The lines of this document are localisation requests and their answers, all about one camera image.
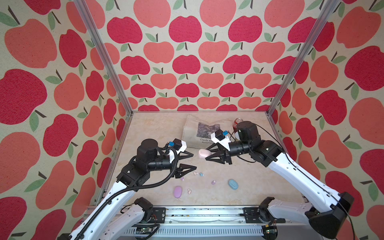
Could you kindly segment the pink earbud charging case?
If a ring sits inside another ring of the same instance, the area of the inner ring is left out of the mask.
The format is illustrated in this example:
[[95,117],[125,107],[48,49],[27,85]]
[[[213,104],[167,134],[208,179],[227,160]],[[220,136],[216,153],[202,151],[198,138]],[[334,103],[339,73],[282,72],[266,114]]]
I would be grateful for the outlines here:
[[199,152],[198,152],[198,155],[199,155],[199,158],[201,159],[205,159],[209,156],[211,156],[213,153],[209,150],[206,150],[206,149],[200,149]]

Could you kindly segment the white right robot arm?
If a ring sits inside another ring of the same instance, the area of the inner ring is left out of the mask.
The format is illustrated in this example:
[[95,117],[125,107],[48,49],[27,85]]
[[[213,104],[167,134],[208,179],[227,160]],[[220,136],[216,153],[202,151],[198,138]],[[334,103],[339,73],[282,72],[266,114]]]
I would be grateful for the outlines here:
[[232,157],[248,154],[255,162],[280,175],[294,186],[307,203],[291,203],[267,197],[258,206],[256,216],[263,223],[286,219],[312,227],[326,239],[336,239],[354,202],[347,192],[339,193],[306,171],[278,144],[262,140],[259,126],[249,121],[237,124],[237,140],[232,142],[230,133],[217,130],[211,134],[213,144],[207,161],[232,164]]

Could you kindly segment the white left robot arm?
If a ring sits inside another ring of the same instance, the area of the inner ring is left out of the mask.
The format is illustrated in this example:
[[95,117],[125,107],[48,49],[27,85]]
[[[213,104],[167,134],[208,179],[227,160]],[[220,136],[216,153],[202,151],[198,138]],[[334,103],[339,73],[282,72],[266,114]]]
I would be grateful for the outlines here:
[[148,222],[153,205],[145,198],[135,200],[126,213],[116,214],[134,194],[165,184],[171,178],[179,179],[196,170],[195,166],[179,164],[180,159],[193,157],[185,141],[174,139],[160,148],[154,139],[145,139],[137,154],[123,167],[106,197],[88,218],[60,240],[116,240],[127,229],[142,221]]

